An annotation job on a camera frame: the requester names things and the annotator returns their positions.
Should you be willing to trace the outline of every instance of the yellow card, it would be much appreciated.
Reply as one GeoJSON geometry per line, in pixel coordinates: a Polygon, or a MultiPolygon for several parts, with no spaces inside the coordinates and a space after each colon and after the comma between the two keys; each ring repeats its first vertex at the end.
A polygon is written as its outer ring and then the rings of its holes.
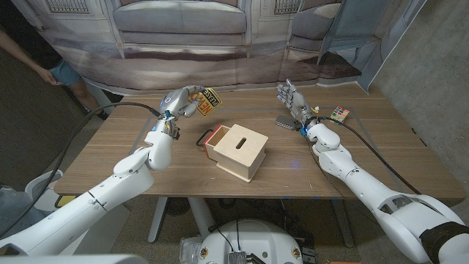
{"type": "Polygon", "coordinates": [[[221,99],[212,88],[205,88],[204,91],[193,93],[191,96],[189,96],[190,102],[197,99],[200,99],[200,104],[197,109],[204,116],[207,116],[221,105],[221,99]]]}

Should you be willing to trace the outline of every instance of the wooden table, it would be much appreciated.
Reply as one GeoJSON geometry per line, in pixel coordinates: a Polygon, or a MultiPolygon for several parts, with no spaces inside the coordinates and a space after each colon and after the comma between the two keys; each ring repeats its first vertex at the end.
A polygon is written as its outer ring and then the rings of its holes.
{"type": "MultiPolygon", "coordinates": [[[[349,109],[346,124],[375,146],[423,194],[452,202],[465,198],[460,184],[379,91],[372,90],[367,95],[354,84],[299,90],[313,107],[320,106],[321,115],[329,116],[337,106],[349,109]]],[[[153,172],[155,184],[144,194],[306,199],[341,198],[342,194],[346,199],[355,198],[340,180],[331,175],[327,179],[321,173],[306,140],[298,132],[276,125],[277,116],[289,116],[289,111],[276,98],[275,89],[220,92],[219,95],[223,103],[209,116],[196,113],[177,121],[181,136],[173,142],[171,166],[153,172]],[[208,128],[214,129],[219,124],[229,127],[238,124],[269,137],[265,145],[267,156],[250,183],[216,167],[205,155],[204,148],[196,146],[197,139],[208,128]]],[[[126,97],[124,101],[145,103],[157,109],[162,97],[126,97]]],[[[155,118],[146,109],[117,107],[56,184],[55,191],[81,194],[106,179],[118,161],[137,146],[146,145],[143,139],[154,123],[155,118]]],[[[362,168],[390,188],[412,193],[353,133],[332,122],[324,123],[340,135],[341,143],[362,168]]]]}

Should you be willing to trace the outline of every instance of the denim shorts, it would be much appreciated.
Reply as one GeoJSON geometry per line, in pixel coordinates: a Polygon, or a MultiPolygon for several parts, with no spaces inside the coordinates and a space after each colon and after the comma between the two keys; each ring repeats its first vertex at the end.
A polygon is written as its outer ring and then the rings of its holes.
{"type": "Polygon", "coordinates": [[[56,67],[49,70],[56,81],[63,83],[65,86],[76,84],[80,79],[80,75],[66,61],[61,60],[56,67]]]}

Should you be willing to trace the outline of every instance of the person's arm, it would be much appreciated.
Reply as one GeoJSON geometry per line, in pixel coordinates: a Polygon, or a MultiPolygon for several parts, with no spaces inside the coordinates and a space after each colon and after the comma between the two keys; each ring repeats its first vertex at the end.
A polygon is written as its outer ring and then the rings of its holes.
{"type": "Polygon", "coordinates": [[[22,61],[22,63],[28,65],[31,69],[35,70],[39,76],[41,76],[44,81],[47,81],[49,84],[52,85],[62,85],[63,83],[59,83],[53,77],[52,73],[49,70],[40,67],[34,60],[29,58],[26,53],[24,53],[23,49],[16,44],[14,40],[8,36],[3,30],[0,29],[0,48],[3,48],[9,54],[14,56],[16,59],[22,61]]]}

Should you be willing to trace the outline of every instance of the wooden box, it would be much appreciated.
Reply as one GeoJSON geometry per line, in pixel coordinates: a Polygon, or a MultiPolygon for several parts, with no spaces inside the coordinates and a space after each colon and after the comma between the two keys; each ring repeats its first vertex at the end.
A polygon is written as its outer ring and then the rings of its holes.
{"type": "Polygon", "coordinates": [[[219,125],[204,146],[207,156],[218,162],[217,167],[249,183],[265,158],[267,139],[240,125],[219,125]]]}

